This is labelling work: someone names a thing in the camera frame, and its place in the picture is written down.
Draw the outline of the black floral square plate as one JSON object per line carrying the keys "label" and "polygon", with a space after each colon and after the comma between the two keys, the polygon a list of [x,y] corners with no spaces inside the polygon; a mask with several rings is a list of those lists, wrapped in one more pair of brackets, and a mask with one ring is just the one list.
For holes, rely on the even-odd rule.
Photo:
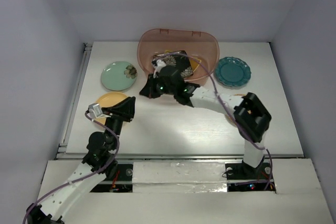
{"label": "black floral square plate", "polygon": [[155,69],[154,75],[160,71],[160,68],[164,66],[174,66],[181,74],[182,78],[191,77],[194,73],[191,62],[187,57],[185,50],[169,51],[153,56],[151,61],[153,68]]}

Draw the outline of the yellow round plate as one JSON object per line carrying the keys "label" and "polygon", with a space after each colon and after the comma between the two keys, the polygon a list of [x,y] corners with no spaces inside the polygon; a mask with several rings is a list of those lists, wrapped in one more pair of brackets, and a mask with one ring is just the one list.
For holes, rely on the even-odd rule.
{"label": "yellow round plate", "polygon": [[102,108],[114,106],[126,99],[128,96],[122,92],[108,92],[96,100]]}

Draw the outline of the triangular woven bamboo plate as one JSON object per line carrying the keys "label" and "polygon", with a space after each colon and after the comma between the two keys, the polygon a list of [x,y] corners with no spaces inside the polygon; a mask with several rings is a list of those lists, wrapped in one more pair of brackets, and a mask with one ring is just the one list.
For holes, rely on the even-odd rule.
{"label": "triangular woven bamboo plate", "polygon": [[164,62],[169,66],[176,67],[180,72],[191,72],[193,73],[196,68],[199,66],[199,63],[202,62],[200,59],[193,56],[194,59],[191,59],[189,57],[186,57],[184,55],[187,55],[187,52],[185,50],[179,50],[179,51],[171,51],[171,50],[165,50],[164,53],[171,53],[172,55],[168,55],[165,58],[163,58]]}

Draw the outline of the light green floral plate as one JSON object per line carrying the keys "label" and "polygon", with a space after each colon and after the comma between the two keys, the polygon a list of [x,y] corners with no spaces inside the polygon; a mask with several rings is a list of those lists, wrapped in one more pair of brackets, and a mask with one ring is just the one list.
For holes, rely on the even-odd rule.
{"label": "light green floral plate", "polygon": [[115,61],[108,64],[101,73],[102,85],[112,91],[130,88],[138,76],[135,66],[127,61]]}

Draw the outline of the teal scalloped plate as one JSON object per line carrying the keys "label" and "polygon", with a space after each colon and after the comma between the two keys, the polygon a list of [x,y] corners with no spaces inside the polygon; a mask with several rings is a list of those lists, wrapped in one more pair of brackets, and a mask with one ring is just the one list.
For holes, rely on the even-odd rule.
{"label": "teal scalloped plate", "polygon": [[216,65],[214,75],[224,86],[240,88],[251,79],[250,66],[240,58],[224,57]]}

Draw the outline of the round woven bamboo plate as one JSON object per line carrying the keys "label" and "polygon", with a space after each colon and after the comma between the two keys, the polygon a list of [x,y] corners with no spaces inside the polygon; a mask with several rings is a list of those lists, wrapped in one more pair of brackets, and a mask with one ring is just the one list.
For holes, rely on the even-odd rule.
{"label": "round woven bamboo plate", "polygon": [[[234,113],[234,107],[240,105],[243,102],[243,97],[245,96],[245,94],[243,93],[239,93],[239,94],[233,94],[230,96],[229,98],[229,108],[232,108],[232,116]],[[226,119],[228,120],[228,122],[233,125],[234,127],[236,127],[235,122],[232,120],[232,118],[228,115],[226,115]]]}

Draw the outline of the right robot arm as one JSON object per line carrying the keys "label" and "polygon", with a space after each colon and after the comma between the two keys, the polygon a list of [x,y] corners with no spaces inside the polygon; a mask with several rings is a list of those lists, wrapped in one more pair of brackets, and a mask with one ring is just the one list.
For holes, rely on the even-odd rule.
{"label": "right robot arm", "polygon": [[163,94],[173,96],[181,105],[215,111],[230,118],[245,140],[241,171],[248,178],[260,173],[264,161],[263,137],[272,117],[254,93],[239,97],[208,90],[185,81],[176,68],[166,66],[158,74],[149,74],[140,91],[140,95],[150,99]]}

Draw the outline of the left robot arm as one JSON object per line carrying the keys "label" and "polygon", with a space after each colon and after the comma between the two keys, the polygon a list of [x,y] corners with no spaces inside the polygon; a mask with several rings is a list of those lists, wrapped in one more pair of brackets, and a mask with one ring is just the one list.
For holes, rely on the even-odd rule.
{"label": "left robot arm", "polygon": [[88,106],[85,117],[104,131],[90,135],[88,152],[77,168],[62,185],[27,208],[23,223],[65,223],[66,214],[85,194],[103,180],[115,176],[121,130],[125,122],[134,118],[135,101],[135,97],[126,97],[110,107],[102,108],[98,103]]}

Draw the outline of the pink translucent plastic bin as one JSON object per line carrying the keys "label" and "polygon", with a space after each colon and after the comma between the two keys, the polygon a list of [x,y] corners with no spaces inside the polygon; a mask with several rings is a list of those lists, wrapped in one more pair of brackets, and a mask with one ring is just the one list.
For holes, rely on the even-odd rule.
{"label": "pink translucent plastic bin", "polygon": [[168,66],[174,66],[189,82],[203,86],[219,61],[219,45],[214,36],[201,31],[151,29],[138,44],[138,63],[145,75],[154,72],[152,61],[164,53]]}

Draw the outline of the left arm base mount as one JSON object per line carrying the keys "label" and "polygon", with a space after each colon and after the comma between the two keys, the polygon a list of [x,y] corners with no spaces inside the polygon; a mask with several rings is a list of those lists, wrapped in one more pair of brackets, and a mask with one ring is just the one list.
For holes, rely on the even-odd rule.
{"label": "left arm base mount", "polygon": [[133,163],[121,163],[113,177],[96,185],[91,193],[131,193],[133,192]]}

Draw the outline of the aluminium rail frame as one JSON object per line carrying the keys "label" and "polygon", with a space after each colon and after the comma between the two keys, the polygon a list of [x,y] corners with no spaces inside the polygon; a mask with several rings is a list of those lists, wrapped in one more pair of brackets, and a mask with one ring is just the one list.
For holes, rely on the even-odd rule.
{"label": "aluminium rail frame", "polygon": [[[94,42],[86,51],[75,89],[75,100],[63,140],[61,158],[80,158],[87,152],[91,133],[99,127],[85,117],[88,105],[107,93],[100,76],[108,64],[127,61],[135,66],[136,42]],[[221,93],[255,93],[272,116],[264,140],[272,157],[303,157],[284,89],[270,49],[265,42],[220,42],[221,57],[237,57],[251,68],[251,80],[240,89],[216,84]],[[119,158],[236,157],[244,152],[244,140],[234,125],[219,113],[178,104],[171,96],[140,96],[146,75],[137,67],[135,84],[125,91],[136,97],[135,117],[120,135]]]}

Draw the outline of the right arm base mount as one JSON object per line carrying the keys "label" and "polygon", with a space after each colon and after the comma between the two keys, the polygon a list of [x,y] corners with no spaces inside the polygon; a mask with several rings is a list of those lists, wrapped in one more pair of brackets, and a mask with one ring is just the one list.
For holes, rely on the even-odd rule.
{"label": "right arm base mount", "polygon": [[256,169],[248,168],[243,163],[225,164],[222,177],[227,179],[228,192],[276,191],[270,164],[262,163]]}

